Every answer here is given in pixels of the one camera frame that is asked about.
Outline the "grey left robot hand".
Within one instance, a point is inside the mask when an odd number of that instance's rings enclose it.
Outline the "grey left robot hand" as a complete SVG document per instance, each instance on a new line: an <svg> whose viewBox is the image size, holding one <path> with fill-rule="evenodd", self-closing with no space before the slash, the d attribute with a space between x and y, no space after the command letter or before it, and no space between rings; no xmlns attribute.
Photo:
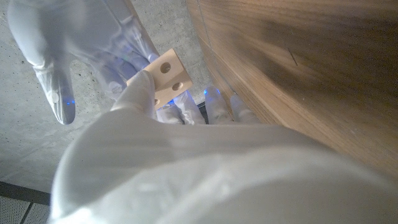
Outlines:
<svg viewBox="0 0 398 224"><path fill-rule="evenodd" d="M65 151L50 223L396 223L394 179L293 129L165 124L141 71Z"/></svg>

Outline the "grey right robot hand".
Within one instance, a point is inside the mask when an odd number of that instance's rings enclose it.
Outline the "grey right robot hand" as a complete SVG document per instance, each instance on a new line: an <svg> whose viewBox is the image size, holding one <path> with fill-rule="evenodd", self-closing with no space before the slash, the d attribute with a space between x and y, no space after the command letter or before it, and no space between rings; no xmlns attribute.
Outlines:
<svg viewBox="0 0 398 224"><path fill-rule="evenodd" d="M73 60L91 66L115 100L130 78L159 57L131 1L13 0L7 19L61 124L75 119Z"/></svg>

